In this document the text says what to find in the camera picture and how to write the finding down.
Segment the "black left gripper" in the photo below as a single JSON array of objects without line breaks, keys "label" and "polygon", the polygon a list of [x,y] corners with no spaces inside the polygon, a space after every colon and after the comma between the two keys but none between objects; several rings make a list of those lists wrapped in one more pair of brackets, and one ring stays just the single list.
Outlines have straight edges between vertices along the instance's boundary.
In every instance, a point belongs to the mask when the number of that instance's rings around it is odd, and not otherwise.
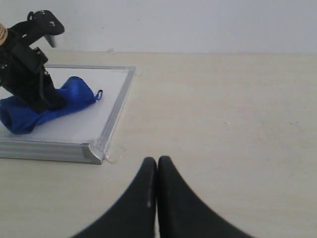
[{"label": "black left gripper", "polygon": [[29,104],[31,110],[41,114],[66,106],[66,100],[53,87],[44,64],[48,58],[36,47],[23,45],[8,37],[0,47],[0,85],[13,96]]}]

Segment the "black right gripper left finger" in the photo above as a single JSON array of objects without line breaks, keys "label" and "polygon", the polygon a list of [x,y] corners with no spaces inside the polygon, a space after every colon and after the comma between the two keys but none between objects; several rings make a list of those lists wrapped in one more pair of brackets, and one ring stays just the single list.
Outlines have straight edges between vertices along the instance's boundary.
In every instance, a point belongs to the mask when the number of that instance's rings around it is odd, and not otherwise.
[{"label": "black right gripper left finger", "polygon": [[146,157],[121,197],[75,238],[153,238],[157,163]]}]

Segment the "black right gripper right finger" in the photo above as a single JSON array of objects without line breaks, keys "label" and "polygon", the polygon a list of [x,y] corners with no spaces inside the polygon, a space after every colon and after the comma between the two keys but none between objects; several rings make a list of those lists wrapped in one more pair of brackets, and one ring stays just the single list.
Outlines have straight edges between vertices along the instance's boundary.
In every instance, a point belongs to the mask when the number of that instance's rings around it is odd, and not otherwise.
[{"label": "black right gripper right finger", "polygon": [[158,160],[158,224],[162,238],[249,238],[207,206],[172,159]]}]

